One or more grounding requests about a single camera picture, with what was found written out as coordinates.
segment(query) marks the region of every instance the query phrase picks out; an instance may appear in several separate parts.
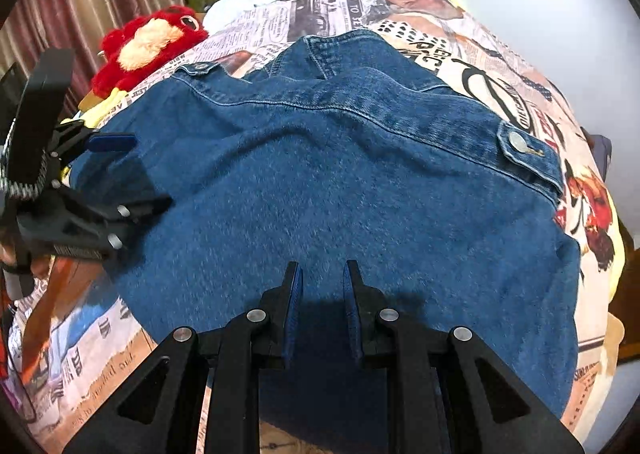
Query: stuffed animal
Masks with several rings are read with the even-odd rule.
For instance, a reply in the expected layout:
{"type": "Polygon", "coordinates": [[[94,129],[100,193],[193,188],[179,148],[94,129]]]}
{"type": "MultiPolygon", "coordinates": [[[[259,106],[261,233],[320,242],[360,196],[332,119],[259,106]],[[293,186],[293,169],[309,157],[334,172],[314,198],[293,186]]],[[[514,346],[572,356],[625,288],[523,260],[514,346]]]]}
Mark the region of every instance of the stuffed animal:
{"type": "Polygon", "coordinates": [[[94,94],[107,98],[114,88],[131,91],[164,64],[204,41],[209,34],[185,6],[170,6],[110,31],[100,48],[107,63],[91,80],[94,94]]]}

